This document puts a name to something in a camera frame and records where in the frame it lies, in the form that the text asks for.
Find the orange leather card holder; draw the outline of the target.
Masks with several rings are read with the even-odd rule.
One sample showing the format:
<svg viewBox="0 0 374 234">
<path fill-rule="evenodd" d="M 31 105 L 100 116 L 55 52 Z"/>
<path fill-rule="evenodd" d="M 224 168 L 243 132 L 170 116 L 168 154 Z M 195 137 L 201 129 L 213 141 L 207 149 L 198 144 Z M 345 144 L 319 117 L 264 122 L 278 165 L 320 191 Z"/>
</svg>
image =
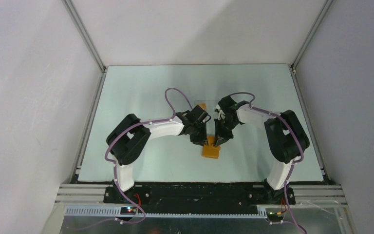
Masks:
<svg viewBox="0 0 374 234">
<path fill-rule="evenodd" d="M 203 146 L 202 156 L 211 159 L 218 159 L 220 155 L 220 146 L 214 147 L 215 136 L 207 135 L 207 144 Z"/>
</svg>

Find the clear plastic card tray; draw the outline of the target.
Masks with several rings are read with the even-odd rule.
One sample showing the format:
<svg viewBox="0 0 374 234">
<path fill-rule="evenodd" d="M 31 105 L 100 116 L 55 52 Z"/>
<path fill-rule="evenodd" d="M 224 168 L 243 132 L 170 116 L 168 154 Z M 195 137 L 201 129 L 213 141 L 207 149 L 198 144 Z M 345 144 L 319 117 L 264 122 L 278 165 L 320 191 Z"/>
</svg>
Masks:
<svg viewBox="0 0 374 234">
<path fill-rule="evenodd" d="M 199 105 L 208 113 L 215 112 L 217 104 L 218 104 L 218 100 L 215 100 L 215 99 L 194 101 L 194 105 Z"/>
</svg>

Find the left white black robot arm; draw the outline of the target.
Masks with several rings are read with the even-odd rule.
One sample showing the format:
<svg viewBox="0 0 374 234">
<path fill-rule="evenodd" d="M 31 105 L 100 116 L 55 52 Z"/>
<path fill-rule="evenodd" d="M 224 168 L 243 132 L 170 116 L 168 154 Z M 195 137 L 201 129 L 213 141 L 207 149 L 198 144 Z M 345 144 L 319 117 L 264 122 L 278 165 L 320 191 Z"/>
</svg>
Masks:
<svg viewBox="0 0 374 234">
<path fill-rule="evenodd" d="M 189 136 L 194 145 L 208 145 L 206 124 L 211 115 L 201 106 L 175 112 L 171 117 L 143 121 L 128 114 L 108 135 L 104 158 L 113 164 L 115 196 L 123 203 L 134 198 L 133 164 L 149 140 L 167 136 Z"/>
</svg>

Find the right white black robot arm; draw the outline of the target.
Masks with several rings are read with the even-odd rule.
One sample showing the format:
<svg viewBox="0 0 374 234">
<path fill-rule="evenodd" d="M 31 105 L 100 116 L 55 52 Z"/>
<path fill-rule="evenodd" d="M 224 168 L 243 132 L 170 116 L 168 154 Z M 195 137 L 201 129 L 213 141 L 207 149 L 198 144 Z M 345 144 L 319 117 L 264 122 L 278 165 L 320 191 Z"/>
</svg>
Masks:
<svg viewBox="0 0 374 234">
<path fill-rule="evenodd" d="M 231 96 L 222 98 L 215 109 L 214 147 L 233 138 L 237 125 L 254 124 L 264 127 L 269 149 L 275 161 L 266 182 L 264 199 L 271 204 L 283 198 L 285 187 L 294 165 L 303 161 L 304 151 L 310 146 L 309 138 L 297 115 L 292 110 L 271 112 L 253 106 L 248 101 L 236 102 Z"/>
</svg>

